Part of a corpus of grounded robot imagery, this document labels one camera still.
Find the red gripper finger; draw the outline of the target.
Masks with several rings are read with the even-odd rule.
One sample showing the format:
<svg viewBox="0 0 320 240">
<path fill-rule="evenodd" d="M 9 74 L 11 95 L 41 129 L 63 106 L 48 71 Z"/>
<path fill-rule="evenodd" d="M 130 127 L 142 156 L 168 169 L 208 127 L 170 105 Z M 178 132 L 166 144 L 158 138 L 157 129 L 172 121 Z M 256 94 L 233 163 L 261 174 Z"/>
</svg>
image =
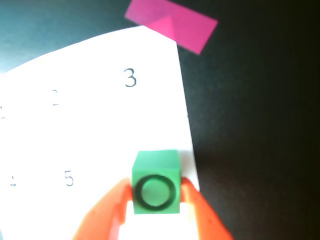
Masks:
<svg viewBox="0 0 320 240">
<path fill-rule="evenodd" d="M 129 178 L 121 180 L 85 215 L 74 240 L 117 240 L 133 199 Z"/>
<path fill-rule="evenodd" d="M 181 202 L 193 207 L 199 240 L 233 240 L 232 234 L 192 182 L 181 180 Z"/>
</svg>

